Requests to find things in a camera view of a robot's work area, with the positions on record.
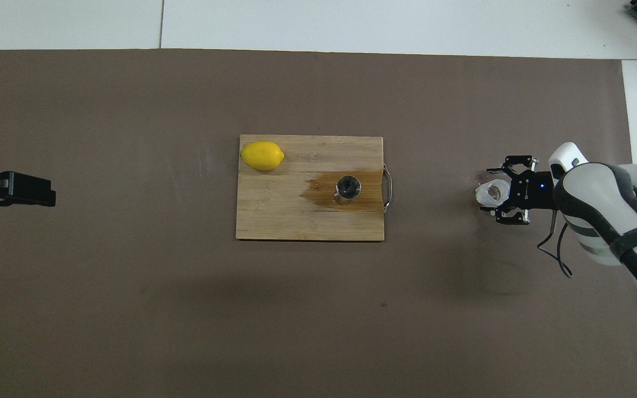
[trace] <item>white floor tile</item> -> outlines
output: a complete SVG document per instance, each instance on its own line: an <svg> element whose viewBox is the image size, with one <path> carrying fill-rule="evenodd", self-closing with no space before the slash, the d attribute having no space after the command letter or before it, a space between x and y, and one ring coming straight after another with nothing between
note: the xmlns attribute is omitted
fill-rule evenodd
<svg viewBox="0 0 637 398"><path fill-rule="evenodd" d="M166 0L164 48L637 59L626 1Z"/></svg>
<svg viewBox="0 0 637 398"><path fill-rule="evenodd" d="M161 0L0 0L0 49L156 48Z"/></svg>

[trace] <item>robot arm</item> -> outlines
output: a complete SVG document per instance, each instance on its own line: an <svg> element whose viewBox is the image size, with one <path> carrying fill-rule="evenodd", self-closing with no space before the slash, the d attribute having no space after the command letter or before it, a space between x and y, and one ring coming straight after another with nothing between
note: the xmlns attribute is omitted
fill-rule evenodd
<svg viewBox="0 0 637 398"><path fill-rule="evenodd" d="M578 157L572 146L563 145L550 159L554 202L589 257L625 265L637 285L637 164L589 163L581 156L566 167Z"/></svg>
<svg viewBox="0 0 637 398"><path fill-rule="evenodd" d="M55 191L51 182L26 174L5 171L0 173L0 206L55 206Z"/></svg>

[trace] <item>cutting board handle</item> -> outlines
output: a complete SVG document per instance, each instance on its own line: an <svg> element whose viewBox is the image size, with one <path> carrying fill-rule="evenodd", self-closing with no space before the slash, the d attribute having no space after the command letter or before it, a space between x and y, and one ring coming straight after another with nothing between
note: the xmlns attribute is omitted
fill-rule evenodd
<svg viewBox="0 0 637 398"><path fill-rule="evenodd" d="M382 209L384 213L387 213L387 206L390 206L392 201L392 176L384 163L382 163L382 175L387 177L387 201L384 202L385 207Z"/></svg>

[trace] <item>brown paper surface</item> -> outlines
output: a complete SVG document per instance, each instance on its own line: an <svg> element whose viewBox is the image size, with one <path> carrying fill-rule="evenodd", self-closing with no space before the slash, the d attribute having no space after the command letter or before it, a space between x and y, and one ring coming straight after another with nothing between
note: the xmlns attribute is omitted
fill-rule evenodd
<svg viewBox="0 0 637 398"><path fill-rule="evenodd" d="M240 134L383 137L386 240L236 240ZM637 396L627 271L473 198L566 141L630 161L620 61L0 51L0 396Z"/></svg>

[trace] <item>stainless steel cup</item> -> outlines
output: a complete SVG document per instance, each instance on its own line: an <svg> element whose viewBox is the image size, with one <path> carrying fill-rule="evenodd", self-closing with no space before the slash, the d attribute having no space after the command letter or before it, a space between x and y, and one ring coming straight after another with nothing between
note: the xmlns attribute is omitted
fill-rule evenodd
<svg viewBox="0 0 637 398"><path fill-rule="evenodd" d="M339 205L347 205L361 193L361 182L354 176L343 176L336 183L333 199Z"/></svg>

